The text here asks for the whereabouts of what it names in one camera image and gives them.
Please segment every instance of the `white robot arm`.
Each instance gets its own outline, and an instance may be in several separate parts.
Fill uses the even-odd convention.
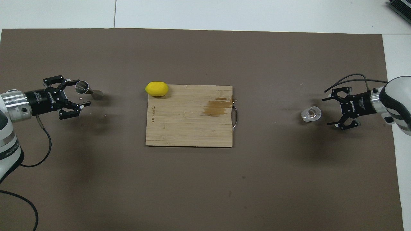
[[[411,136],[411,76],[391,80],[381,90],[379,98],[398,127]]]
[[[341,82],[353,75],[363,76],[364,79]],[[351,74],[336,82],[332,87],[350,81],[376,81],[387,84],[356,95],[351,95],[351,87],[332,89],[328,98],[322,99],[322,101],[335,99],[340,102],[342,117],[339,121],[327,123],[328,125],[335,125],[341,130],[346,130],[358,127],[361,124],[357,119],[359,116],[378,113],[386,123],[396,123],[405,134],[411,136],[411,76],[401,76],[386,82],[365,79],[365,76],[362,74]],[[342,98],[338,95],[339,92],[344,92],[347,96]],[[351,124],[344,124],[349,118],[353,119]]]
[[[55,76],[43,80],[45,89],[24,93],[10,90],[0,94],[0,183],[21,165],[24,159],[24,152],[13,131],[12,123],[57,110],[61,120],[79,116],[80,111],[89,106],[90,102],[72,103],[64,93],[67,86],[75,85],[79,81]],[[57,83],[59,85],[56,88],[51,86]]]

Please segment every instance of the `clear glass cup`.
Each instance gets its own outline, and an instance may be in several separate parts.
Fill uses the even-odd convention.
[[[321,117],[321,110],[316,107],[310,107],[301,112],[302,120],[305,122],[316,121]]]

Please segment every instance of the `cutting board handle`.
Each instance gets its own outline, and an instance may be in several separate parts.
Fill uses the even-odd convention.
[[[235,101],[235,100],[233,100],[233,109],[234,109],[234,111],[236,111],[236,120],[235,120],[234,123],[233,123],[233,131],[234,131],[234,129],[236,128],[237,121],[238,121],[238,113],[237,113],[237,108],[236,108],[236,105],[234,104],[234,101]]]

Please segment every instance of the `white floor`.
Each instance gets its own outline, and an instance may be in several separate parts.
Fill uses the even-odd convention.
[[[0,0],[0,28],[115,27],[383,34],[388,79],[393,79],[411,74],[411,25],[389,9],[387,2]],[[404,230],[411,231],[411,136],[403,134],[396,126],[393,126],[393,134]]]

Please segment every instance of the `lemon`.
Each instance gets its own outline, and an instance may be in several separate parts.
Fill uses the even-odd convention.
[[[145,91],[151,96],[163,96],[169,91],[169,87],[165,82],[150,82]]]

